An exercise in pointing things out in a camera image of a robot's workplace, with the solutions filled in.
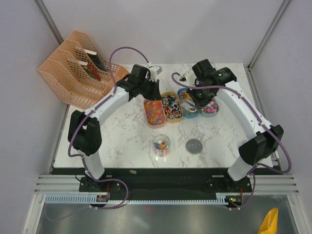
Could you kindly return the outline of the metal candy scoop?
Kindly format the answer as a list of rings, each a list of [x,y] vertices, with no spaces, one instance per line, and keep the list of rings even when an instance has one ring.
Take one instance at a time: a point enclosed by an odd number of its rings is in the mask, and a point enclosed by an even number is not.
[[[183,107],[190,113],[196,113],[198,111],[194,101],[190,97],[181,99],[181,107]]]

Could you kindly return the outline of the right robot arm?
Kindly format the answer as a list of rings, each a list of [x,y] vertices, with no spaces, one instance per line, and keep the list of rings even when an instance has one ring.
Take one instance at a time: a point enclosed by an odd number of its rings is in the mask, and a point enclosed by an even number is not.
[[[187,92],[197,108],[206,106],[214,97],[221,99],[243,128],[247,141],[239,146],[239,157],[228,168],[223,186],[229,192],[241,186],[241,179],[263,159],[271,156],[278,148],[284,130],[273,126],[250,103],[236,75],[230,68],[215,69],[207,59],[196,63],[183,78],[190,85]]]

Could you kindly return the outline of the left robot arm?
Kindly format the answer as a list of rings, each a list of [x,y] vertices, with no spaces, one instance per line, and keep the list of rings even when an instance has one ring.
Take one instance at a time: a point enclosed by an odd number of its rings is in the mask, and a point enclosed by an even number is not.
[[[115,83],[115,87],[99,103],[85,111],[75,110],[71,114],[68,131],[68,156],[82,159],[86,174],[91,177],[90,186],[97,192],[105,190],[105,169],[99,156],[102,144],[101,126],[118,108],[141,95],[147,100],[161,100],[159,65],[135,64],[129,74]]]

